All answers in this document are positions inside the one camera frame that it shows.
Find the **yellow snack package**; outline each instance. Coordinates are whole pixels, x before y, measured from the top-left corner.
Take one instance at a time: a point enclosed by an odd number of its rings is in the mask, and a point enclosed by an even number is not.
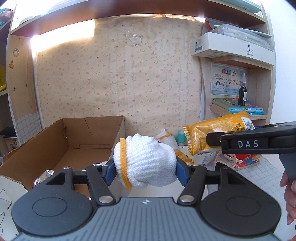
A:
[[[183,126],[183,129],[188,141],[188,152],[193,156],[203,152],[216,152],[221,149],[221,147],[213,147],[207,144],[206,136],[209,132],[245,131],[255,128],[247,112],[242,111]]]

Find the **patterned beige wallpaper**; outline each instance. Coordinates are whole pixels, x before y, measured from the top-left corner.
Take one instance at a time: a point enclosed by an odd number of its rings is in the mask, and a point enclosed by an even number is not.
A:
[[[182,125],[199,121],[200,63],[190,55],[190,42],[201,26],[164,17],[97,19],[94,37],[38,53],[44,125],[124,115],[127,136],[154,136],[164,127],[176,135]]]

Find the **dropper bottle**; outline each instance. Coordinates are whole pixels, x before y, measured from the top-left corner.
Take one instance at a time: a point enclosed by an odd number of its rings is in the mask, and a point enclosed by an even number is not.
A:
[[[247,82],[246,82],[246,74],[244,74],[244,81],[241,81],[241,87],[239,89],[239,101],[238,104],[245,106],[247,100]]]

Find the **ribbed gray surface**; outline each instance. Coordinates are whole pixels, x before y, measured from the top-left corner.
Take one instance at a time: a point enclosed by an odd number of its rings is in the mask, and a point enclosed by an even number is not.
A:
[[[14,241],[45,238],[21,234]],[[46,238],[55,241],[234,241],[244,240],[221,234],[206,225],[194,208],[181,207],[172,198],[121,198],[112,207],[99,208],[81,229],[74,233]],[[248,241],[278,241],[265,236]]]

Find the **silver foil wrapper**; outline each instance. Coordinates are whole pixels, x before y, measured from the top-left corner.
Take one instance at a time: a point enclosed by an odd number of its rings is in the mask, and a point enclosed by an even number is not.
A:
[[[35,182],[33,182],[33,188],[39,185],[44,180],[46,180],[47,178],[49,178],[50,176],[52,176],[53,173],[53,170],[46,170],[39,178],[35,180]]]

